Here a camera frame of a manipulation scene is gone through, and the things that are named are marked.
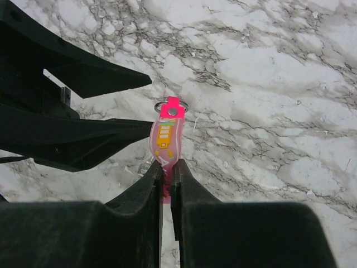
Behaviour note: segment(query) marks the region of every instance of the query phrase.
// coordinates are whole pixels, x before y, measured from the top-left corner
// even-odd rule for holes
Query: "marble surface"
[[[357,267],[356,0],[13,0],[63,39],[153,84],[82,100],[82,118],[153,121],[186,101],[183,157],[223,201],[299,201],[340,267]],[[92,170],[0,166],[10,201],[106,202],[150,156],[137,142]],[[0,152],[0,156],[9,155]],[[179,267],[165,208],[162,267]]]

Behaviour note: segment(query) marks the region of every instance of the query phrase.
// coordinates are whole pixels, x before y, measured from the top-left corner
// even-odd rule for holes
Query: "key ring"
[[[154,110],[156,112],[160,113],[161,108],[159,109],[159,107],[162,106],[163,104],[167,104],[167,101],[156,103],[154,106]],[[184,102],[183,100],[180,100],[180,105],[185,108],[185,113],[187,113],[189,111],[189,105],[186,102]]]

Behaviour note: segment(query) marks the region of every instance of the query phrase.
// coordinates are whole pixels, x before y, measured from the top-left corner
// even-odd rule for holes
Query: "pink strap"
[[[172,168],[181,157],[182,127],[185,108],[180,106],[180,99],[169,97],[167,104],[161,106],[160,118],[151,127],[150,150],[162,165],[164,175],[163,202],[171,201],[170,187]]]

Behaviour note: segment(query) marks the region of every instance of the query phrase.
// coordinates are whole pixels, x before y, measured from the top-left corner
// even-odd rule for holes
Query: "keychain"
[[[168,97],[167,102],[155,105],[155,111],[160,116],[151,127],[149,142],[151,153],[160,162],[164,172],[164,204],[171,201],[172,168],[181,158],[182,127],[188,110],[188,105],[177,97]]]

